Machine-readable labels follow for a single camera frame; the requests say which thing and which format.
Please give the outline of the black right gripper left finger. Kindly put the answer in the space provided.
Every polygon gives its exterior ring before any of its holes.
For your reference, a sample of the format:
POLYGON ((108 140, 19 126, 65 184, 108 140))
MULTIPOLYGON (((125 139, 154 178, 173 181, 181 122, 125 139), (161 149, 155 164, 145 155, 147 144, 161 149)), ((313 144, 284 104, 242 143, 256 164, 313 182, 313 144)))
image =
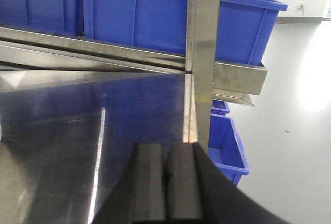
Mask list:
POLYGON ((93 223, 165 223, 162 151, 158 143, 136 143, 116 186, 93 223))

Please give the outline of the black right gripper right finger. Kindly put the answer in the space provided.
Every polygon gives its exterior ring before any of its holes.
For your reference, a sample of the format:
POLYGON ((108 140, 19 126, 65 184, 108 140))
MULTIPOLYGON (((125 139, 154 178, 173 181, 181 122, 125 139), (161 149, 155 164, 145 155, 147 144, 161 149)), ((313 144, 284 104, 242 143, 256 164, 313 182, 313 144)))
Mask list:
POLYGON ((285 223, 231 183, 198 143, 168 156, 168 223, 285 223))

